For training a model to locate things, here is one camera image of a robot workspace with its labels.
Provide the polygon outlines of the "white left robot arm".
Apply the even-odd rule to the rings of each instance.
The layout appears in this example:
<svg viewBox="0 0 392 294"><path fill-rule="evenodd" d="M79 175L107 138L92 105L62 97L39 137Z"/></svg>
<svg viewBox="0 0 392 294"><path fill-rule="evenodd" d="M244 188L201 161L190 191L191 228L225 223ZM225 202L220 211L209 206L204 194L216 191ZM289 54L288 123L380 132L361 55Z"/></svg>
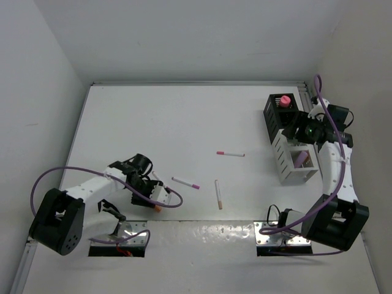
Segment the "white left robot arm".
<svg viewBox="0 0 392 294"><path fill-rule="evenodd" d="M109 202L109 197L127 189L133 205L156 208L163 185L152 180L152 161L142 154L116 161L104 171L91 171L93 177L64 190L46 192L34 219L29 237L59 255L70 254L85 238L95 247L113 246L130 257L129 246L144 248L150 231L136 228Z"/></svg>

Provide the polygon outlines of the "white marker peach cap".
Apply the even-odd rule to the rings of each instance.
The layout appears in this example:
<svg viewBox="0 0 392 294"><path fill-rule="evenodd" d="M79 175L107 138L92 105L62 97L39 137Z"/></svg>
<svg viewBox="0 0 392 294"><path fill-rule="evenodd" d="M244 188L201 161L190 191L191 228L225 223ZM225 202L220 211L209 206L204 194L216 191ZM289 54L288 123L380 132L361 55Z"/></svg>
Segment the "white marker peach cap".
<svg viewBox="0 0 392 294"><path fill-rule="evenodd" d="M216 191L216 197L217 197L217 205L218 205L219 210L222 210L223 206L222 206L221 192L220 192L218 179L215 179L214 185L215 185L215 191Z"/></svg>

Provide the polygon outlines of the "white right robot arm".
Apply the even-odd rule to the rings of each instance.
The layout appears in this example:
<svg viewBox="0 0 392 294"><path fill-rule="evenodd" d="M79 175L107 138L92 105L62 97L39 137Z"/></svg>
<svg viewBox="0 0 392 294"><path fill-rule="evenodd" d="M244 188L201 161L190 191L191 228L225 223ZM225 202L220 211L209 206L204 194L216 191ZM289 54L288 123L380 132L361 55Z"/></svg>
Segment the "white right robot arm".
<svg viewBox="0 0 392 294"><path fill-rule="evenodd" d="M282 132L286 138L317 146L323 187L306 214L286 209L278 226L339 251L351 248L369 218L368 207L359 203L353 188L353 138L345 132L350 113L329 102L317 103L309 113L299 112Z"/></svg>

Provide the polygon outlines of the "white marker pink-red cap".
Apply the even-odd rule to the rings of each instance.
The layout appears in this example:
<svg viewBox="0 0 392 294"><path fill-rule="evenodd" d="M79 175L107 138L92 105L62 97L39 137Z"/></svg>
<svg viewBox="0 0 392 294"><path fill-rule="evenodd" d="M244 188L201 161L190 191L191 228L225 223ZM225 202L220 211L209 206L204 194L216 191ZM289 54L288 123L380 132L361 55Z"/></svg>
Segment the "white marker pink-red cap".
<svg viewBox="0 0 392 294"><path fill-rule="evenodd" d="M216 154L220 155L220 156L235 156L235 157L244 157L245 156L244 153L230 153L230 152L226 152L226 151L217 151Z"/></svg>

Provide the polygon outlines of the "purple highlighter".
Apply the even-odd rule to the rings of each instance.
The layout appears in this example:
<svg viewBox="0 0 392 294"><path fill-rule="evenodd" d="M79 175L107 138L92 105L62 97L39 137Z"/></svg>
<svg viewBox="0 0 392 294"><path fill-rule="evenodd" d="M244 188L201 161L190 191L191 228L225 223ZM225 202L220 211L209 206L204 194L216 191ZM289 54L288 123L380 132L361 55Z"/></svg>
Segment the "purple highlighter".
<svg viewBox="0 0 392 294"><path fill-rule="evenodd" d="M305 161L307 160L308 157L308 153L307 151L301 151L298 155L298 157L296 158L296 160L294 161L294 167L295 168L301 168L302 165L305 163Z"/></svg>

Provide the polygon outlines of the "white marker magenta cap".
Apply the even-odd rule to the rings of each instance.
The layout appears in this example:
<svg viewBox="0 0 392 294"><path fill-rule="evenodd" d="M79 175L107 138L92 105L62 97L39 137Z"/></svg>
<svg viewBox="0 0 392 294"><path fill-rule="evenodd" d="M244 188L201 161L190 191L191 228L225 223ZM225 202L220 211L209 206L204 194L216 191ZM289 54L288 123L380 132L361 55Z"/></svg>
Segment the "white marker magenta cap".
<svg viewBox="0 0 392 294"><path fill-rule="evenodd" d="M192 182L190 182L190 181L185 181L185 180L180 179L180 178L177 178L177 177L172 177L171 180L172 180L172 181L175 181L175 182L177 182L177 183L180 183L180 184L182 184L182 185L191 187L191 188L193 188L193 189L199 190L199 188L200 188L199 185L196 185L196 184L194 184L194 183L192 183Z"/></svg>

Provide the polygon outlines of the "pink-capped clear marker jar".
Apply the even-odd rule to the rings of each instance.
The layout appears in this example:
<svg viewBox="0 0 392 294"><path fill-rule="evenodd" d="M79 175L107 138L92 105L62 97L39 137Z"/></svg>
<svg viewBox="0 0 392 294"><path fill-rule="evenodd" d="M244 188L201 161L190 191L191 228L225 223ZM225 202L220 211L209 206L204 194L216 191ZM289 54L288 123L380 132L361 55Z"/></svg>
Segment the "pink-capped clear marker jar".
<svg viewBox="0 0 392 294"><path fill-rule="evenodd" d="M283 95L279 99L279 106L281 108L290 108L291 102L292 102L292 100L291 100L291 98L289 96Z"/></svg>

